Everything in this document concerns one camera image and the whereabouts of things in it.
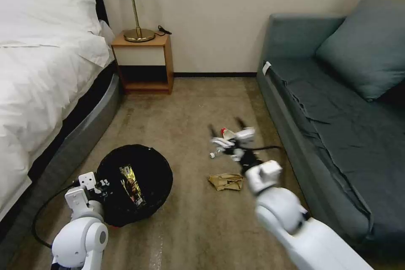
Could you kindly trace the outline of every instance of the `sofa armrest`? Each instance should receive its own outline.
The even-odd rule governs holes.
[[[343,23],[345,17],[325,14],[272,14],[260,65],[271,58],[309,58]]]

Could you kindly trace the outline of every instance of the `label tag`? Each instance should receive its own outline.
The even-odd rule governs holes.
[[[266,73],[267,73],[267,70],[269,69],[269,67],[271,67],[271,63],[270,62],[266,62],[266,64],[264,65],[264,67],[263,67],[263,75],[266,75]]]

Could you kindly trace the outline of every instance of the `blue pillow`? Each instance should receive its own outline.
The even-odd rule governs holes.
[[[316,56],[366,100],[380,97],[405,79],[405,4],[361,0]]]

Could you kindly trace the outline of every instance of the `black bin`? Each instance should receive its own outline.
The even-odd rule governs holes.
[[[103,189],[105,222],[122,227],[150,217],[163,205],[172,188],[173,173],[155,149],[127,145],[104,157],[97,180]]]

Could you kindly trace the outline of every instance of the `beige carpet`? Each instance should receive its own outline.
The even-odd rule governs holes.
[[[174,183],[168,200],[150,219],[110,227],[104,270],[295,269],[276,239],[258,225],[248,189],[217,192],[207,181],[210,174],[239,172],[230,158],[208,156],[214,148],[207,125],[236,129],[235,116],[256,128],[258,146],[280,144],[254,78],[178,78],[170,96],[125,98],[72,179],[96,170],[112,149],[139,143],[167,158]],[[282,184],[302,201],[286,157],[278,151],[262,152],[261,157],[285,167]],[[69,217],[63,196],[55,199],[41,217],[40,235],[51,242]],[[49,269],[50,262],[50,250],[29,235],[9,269]]]

